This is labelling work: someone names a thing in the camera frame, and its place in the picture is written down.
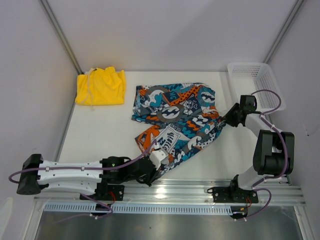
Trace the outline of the patterned blue orange shorts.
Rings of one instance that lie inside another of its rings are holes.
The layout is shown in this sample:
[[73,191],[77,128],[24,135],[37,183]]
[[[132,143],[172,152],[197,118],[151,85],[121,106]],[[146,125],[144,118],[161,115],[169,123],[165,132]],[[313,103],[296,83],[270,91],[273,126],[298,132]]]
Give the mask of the patterned blue orange shorts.
[[156,141],[168,153],[161,176],[206,148],[226,126],[216,92],[200,82],[136,86],[131,119],[151,125],[135,138],[141,151]]

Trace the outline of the yellow shorts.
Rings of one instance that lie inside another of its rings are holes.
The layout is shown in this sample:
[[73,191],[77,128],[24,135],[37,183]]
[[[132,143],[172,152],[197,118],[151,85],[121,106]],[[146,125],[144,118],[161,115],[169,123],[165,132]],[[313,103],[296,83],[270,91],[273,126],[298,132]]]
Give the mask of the yellow shorts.
[[125,103],[126,73],[115,67],[91,68],[76,79],[75,103],[79,106],[115,106]]

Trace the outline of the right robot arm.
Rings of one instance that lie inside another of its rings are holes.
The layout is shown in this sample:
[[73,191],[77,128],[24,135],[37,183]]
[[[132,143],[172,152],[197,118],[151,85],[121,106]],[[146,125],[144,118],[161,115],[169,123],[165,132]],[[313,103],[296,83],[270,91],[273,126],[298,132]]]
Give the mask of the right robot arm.
[[263,182],[278,179],[293,171],[294,134],[279,130],[257,108],[254,95],[241,95],[239,103],[235,103],[223,117],[227,125],[242,125],[257,137],[252,166],[244,173],[237,174],[227,188],[228,196],[234,202],[252,197],[256,187]]

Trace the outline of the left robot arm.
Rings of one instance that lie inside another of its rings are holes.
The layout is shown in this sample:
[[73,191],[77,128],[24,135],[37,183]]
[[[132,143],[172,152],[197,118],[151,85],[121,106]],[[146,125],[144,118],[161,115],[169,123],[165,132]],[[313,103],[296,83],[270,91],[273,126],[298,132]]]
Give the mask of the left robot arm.
[[32,154],[18,172],[16,192],[25,196],[41,192],[68,192],[107,200],[111,194],[118,194],[114,187],[125,182],[136,181],[151,186],[159,178],[166,158],[166,153],[157,150],[135,159],[110,156],[100,161],[67,164]]

